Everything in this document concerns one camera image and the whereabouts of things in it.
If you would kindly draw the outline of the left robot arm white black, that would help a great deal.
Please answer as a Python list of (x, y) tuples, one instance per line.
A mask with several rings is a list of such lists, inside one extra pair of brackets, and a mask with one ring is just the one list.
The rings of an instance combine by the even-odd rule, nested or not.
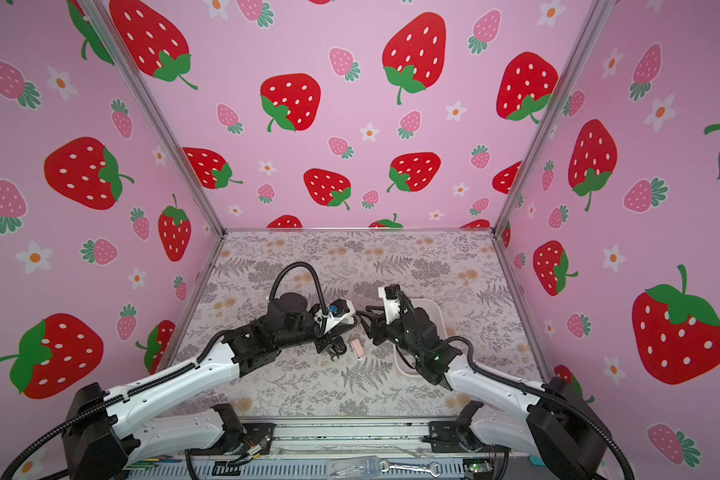
[(342, 355), (343, 333), (356, 324), (348, 300), (318, 302), (296, 293), (269, 293), (258, 319), (215, 333), (196, 356), (143, 379), (102, 389), (92, 383), (73, 399), (67, 418), (25, 448), (2, 473), (10, 479), (41, 447), (62, 437), (66, 467), (56, 478), (111, 479), (127, 466), (177, 450), (221, 454), (245, 441), (233, 408), (214, 408), (208, 422), (163, 417), (163, 412), (222, 383), (230, 383), (276, 360), (286, 348), (312, 344)]

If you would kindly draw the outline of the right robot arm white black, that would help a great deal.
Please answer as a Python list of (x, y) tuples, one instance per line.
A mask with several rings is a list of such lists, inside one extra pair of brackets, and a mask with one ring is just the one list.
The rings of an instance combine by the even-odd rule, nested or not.
[(361, 311), (361, 322), (376, 345), (389, 342), (427, 382), (473, 402), (462, 424), (470, 447), (497, 445), (541, 459), (559, 479), (597, 479), (611, 453), (622, 476), (635, 472), (610, 430), (573, 387), (512, 377), (477, 362), (463, 336), (439, 337), (427, 312), (400, 295)]

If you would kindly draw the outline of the pink mini stapler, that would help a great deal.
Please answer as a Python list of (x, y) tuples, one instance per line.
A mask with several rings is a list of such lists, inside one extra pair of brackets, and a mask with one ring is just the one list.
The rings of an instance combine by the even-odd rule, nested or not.
[(350, 346), (352, 348), (353, 353), (355, 354), (355, 357), (357, 360), (361, 361), (365, 358), (365, 351), (362, 342), (358, 339), (352, 339), (350, 341)]

